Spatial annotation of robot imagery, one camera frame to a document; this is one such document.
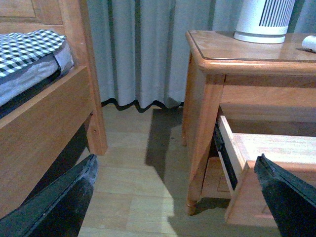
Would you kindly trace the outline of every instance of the drawer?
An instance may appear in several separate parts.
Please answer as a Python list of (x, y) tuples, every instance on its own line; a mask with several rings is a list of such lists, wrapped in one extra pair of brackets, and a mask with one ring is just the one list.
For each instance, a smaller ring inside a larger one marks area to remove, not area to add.
[[(237, 129), (238, 133), (232, 132), (226, 117), (219, 116), (214, 131), (216, 148), (232, 197), (225, 220), (230, 224), (276, 227), (254, 173), (255, 161), (264, 153), (268, 159), (316, 186), (316, 137), (292, 136), (288, 130), (282, 129), (278, 132), (287, 135), (256, 134), (245, 123), (243, 126), (253, 134), (241, 133), (242, 128)], [(297, 131), (300, 127), (304, 127), (307, 133), (310, 131), (308, 124), (289, 126), (294, 128), (293, 134), (300, 134)]]

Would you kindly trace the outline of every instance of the laminate floor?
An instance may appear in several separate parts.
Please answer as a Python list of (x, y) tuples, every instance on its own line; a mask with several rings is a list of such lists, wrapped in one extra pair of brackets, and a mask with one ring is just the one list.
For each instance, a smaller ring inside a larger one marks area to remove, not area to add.
[(109, 148), (80, 237), (278, 237), (274, 228), (228, 225), (226, 199), (184, 212), (190, 162), (181, 146), (182, 110), (103, 107)]

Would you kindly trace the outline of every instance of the air purifier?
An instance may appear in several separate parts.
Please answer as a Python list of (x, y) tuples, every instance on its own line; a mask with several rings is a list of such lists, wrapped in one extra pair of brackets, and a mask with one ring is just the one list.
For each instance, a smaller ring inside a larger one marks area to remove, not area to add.
[(234, 38), (283, 43), (295, 0), (244, 0)]

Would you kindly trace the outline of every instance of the checkered blanket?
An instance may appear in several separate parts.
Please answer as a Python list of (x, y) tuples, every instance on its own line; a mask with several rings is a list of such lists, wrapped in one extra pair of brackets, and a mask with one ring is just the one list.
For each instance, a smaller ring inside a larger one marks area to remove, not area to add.
[(49, 30), (0, 35), (0, 79), (54, 52), (65, 39)]

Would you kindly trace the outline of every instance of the curtain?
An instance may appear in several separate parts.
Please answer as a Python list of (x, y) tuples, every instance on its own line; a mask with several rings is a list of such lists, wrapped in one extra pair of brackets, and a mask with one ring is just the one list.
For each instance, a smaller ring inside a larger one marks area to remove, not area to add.
[[(233, 31), (240, 0), (88, 0), (101, 101), (145, 108), (184, 101), (188, 30)], [(315, 0), (297, 0), (289, 32), (316, 33)]]

